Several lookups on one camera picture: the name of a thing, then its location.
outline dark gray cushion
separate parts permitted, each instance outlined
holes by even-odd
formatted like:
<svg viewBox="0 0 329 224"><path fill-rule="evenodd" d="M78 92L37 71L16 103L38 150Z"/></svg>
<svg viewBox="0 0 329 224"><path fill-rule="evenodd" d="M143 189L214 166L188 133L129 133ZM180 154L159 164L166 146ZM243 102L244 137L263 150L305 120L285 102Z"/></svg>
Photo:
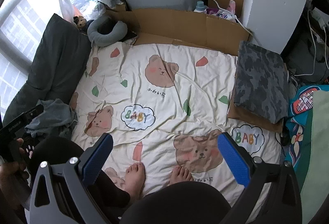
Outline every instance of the dark gray cushion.
<svg viewBox="0 0 329 224"><path fill-rule="evenodd" d="M247 41L240 43L234 104L272 124L288 115L287 71L279 54Z"/></svg>
<svg viewBox="0 0 329 224"><path fill-rule="evenodd" d="M3 124L33 108L38 100L68 104L86 69L91 43L72 23L54 14L49 20L26 83L10 103Z"/></svg>

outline metal screw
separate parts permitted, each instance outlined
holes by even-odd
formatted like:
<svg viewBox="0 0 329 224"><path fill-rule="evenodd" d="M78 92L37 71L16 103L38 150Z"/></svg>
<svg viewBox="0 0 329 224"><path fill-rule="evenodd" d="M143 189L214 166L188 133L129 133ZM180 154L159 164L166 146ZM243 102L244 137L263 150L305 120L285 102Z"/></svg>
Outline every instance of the metal screw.
<svg viewBox="0 0 329 224"><path fill-rule="evenodd" d="M40 167L45 168L48 165L47 161L42 161Z"/></svg>
<svg viewBox="0 0 329 224"><path fill-rule="evenodd" d="M78 158L77 157L72 157L70 159L70 164L76 164L78 162Z"/></svg>
<svg viewBox="0 0 329 224"><path fill-rule="evenodd" d="M253 161L254 161L254 163L256 163L256 164L261 164L261 163L263 162L263 160L262 160L259 156L255 156L255 157L253 158Z"/></svg>
<svg viewBox="0 0 329 224"><path fill-rule="evenodd" d="M292 166L291 162L288 160L284 161L283 163L287 168L290 168Z"/></svg>

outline blue gripper pad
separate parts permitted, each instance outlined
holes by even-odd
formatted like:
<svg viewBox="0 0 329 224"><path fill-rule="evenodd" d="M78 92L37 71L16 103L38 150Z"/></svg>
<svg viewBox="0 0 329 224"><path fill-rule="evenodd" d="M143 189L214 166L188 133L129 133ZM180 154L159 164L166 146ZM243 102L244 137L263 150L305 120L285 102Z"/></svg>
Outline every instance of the blue gripper pad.
<svg viewBox="0 0 329 224"><path fill-rule="evenodd" d="M225 133L218 136L218 149L224 157L237 183L247 187L251 178L250 168L241 157L238 150L239 146L233 141L228 133L226 133L226 135Z"/></svg>
<svg viewBox="0 0 329 224"><path fill-rule="evenodd" d="M81 155L78 170L85 187L95 183L112 149L112 135L104 133L93 147Z"/></svg>

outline green fabric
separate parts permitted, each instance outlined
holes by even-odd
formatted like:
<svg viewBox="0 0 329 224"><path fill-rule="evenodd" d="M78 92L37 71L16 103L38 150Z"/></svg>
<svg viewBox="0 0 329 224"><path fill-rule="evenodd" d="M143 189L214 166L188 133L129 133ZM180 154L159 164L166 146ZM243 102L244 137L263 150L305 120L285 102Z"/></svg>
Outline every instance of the green fabric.
<svg viewBox="0 0 329 224"><path fill-rule="evenodd" d="M329 193L328 112L329 92L314 92L310 165L300 193L305 224L313 218Z"/></svg>
<svg viewBox="0 0 329 224"><path fill-rule="evenodd" d="M298 167L295 171L296 178L299 186L299 191L302 190L307 171L310 165L310 149L311 149L311 136L312 136L312 119L313 119L313 109L308 111L306 126L304 129L304 137L302 147L300 149L301 155L298 161Z"/></svg>

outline gray pillow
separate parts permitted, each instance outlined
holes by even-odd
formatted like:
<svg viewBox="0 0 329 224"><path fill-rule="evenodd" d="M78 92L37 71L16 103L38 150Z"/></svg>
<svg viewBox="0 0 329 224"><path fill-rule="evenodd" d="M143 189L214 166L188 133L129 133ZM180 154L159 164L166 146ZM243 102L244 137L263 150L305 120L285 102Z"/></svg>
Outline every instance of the gray pillow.
<svg viewBox="0 0 329 224"><path fill-rule="evenodd" d="M100 29L104 29L106 26L108 26L109 32L100 32ZM87 34L89 40L95 43L96 46L105 47L122 40L127 32L126 23L118 21L114 24L111 17L103 15L90 24Z"/></svg>
<svg viewBox="0 0 329 224"><path fill-rule="evenodd" d="M288 115L287 71L279 54L240 42L234 104L272 124Z"/></svg>
<svg viewBox="0 0 329 224"><path fill-rule="evenodd" d="M86 69L90 50L88 37L54 14L43 33L27 81L10 103L3 124L33 108L38 100L58 98L68 104Z"/></svg>

